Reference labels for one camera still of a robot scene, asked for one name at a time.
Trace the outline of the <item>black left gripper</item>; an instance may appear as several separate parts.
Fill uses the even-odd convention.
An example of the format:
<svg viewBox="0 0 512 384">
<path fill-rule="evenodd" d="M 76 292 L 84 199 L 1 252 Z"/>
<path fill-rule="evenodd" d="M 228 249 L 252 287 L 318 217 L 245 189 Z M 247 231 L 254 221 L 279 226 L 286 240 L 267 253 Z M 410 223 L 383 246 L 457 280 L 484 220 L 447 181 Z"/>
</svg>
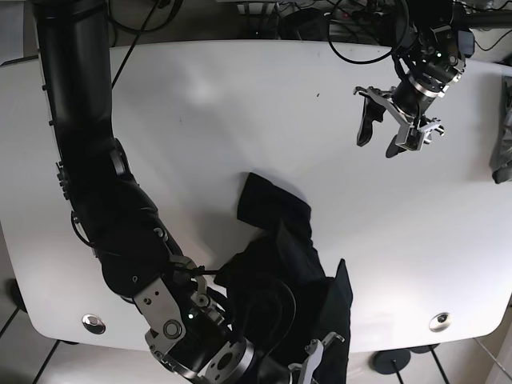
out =
<svg viewBox="0 0 512 384">
<path fill-rule="evenodd" d="M 373 135 L 373 123 L 383 122 L 385 113 L 389 113 L 394 118 L 398 124 L 398 130 L 404 125 L 415 126 L 422 130 L 425 133 L 422 148 L 431 143 L 433 133 L 441 136 L 445 134 L 439 119 L 425 116 L 426 110 L 437 97 L 434 92 L 422 87 L 416 88 L 408 82 L 401 82 L 399 86 L 389 90 L 357 86 L 354 88 L 354 93 L 365 99 L 357 146 L 365 146 L 369 143 Z M 396 138 L 397 136 L 394 136 L 391 139 L 386 150 L 386 158 L 393 158 L 402 153 L 402 148 L 396 144 Z"/>
</svg>

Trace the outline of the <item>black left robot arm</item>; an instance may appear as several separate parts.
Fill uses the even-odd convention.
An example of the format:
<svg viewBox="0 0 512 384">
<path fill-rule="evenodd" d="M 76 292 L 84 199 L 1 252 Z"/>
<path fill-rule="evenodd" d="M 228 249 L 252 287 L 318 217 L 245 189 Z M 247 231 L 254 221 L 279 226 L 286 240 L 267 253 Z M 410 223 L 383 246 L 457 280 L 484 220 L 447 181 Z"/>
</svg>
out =
<svg viewBox="0 0 512 384">
<path fill-rule="evenodd" d="M 356 140 L 359 147 L 370 142 L 374 124 L 382 122 L 385 114 L 398 124 L 387 158 L 418 152 L 431 143 L 434 133 L 444 135 L 441 121 L 428 118 L 426 112 L 460 81 L 466 60 L 474 52 L 474 35 L 454 24 L 452 1 L 400 1 L 397 8 L 390 51 L 372 62 L 391 58 L 400 83 L 388 90 L 354 88 L 364 98 Z"/>
</svg>

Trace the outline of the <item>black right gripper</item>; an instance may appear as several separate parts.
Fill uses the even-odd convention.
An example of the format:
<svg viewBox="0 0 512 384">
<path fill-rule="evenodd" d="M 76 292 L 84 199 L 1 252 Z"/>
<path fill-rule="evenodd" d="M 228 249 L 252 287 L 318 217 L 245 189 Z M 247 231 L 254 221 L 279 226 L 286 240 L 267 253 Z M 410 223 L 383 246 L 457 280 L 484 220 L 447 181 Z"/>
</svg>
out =
<svg viewBox="0 0 512 384">
<path fill-rule="evenodd" d="M 319 383 L 315 372 L 320 368 L 328 352 L 336 344 L 343 345 L 345 339 L 336 332 L 329 332 L 322 339 L 314 338 L 298 356 L 301 361 L 289 360 L 282 356 L 273 356 L 257 352 L 249 367 L 240 377 L 240 383 Z"/>
</svg>

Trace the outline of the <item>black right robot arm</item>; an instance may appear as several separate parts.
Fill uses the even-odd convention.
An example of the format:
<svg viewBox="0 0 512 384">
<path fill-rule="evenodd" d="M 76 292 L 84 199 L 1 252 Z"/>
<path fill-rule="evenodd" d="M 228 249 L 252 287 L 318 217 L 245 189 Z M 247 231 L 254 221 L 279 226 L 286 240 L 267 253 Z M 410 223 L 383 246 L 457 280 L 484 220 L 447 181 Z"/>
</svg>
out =
<svg viewBox="0 0 512 384">
<path fill-rule="evenodd" d="M 344 383 L 353 293 L 344 262 L 326 276 L 311 208 L 248 174 L 240 221 L 261 236 L 218 270 L 185 256 L 113 134 L 103 1 L 35 1 L 38 50 L 75 234 L 107 286 L 149 325 L 154 359 L 190 383 Z"/>
</svg>

